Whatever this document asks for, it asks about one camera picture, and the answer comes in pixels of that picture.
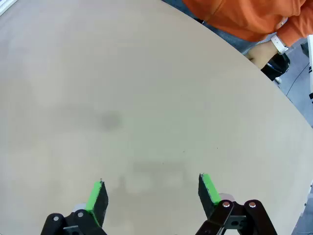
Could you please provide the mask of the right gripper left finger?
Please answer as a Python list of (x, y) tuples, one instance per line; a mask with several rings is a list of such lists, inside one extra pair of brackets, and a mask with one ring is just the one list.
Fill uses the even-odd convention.
[(60, 213), (47, 216), (43, 235), (105, 235), (102, 228), (109, 198), (104, 181), (94, 183), (86, 204), (64, 217)]

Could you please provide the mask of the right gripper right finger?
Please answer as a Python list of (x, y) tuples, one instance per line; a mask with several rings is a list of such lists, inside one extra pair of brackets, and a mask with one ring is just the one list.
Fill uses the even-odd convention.
[(240, 235), (277, 234), (263, 204), (256, 199), (243, 205), (222, 199), (208, 174), (199, 175), (198, 195), (207, 220), (198, 235), (223, 235), (226, 230), (236, 230)]

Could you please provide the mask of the person's left hand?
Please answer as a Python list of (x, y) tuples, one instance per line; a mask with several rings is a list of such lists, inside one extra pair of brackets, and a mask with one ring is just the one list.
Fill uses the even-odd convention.
[(257, 44), (251, 48), (245, 57), (261, 70), (277, 53), (278, 50), (273, 42), (267, 41), (261, 44)]

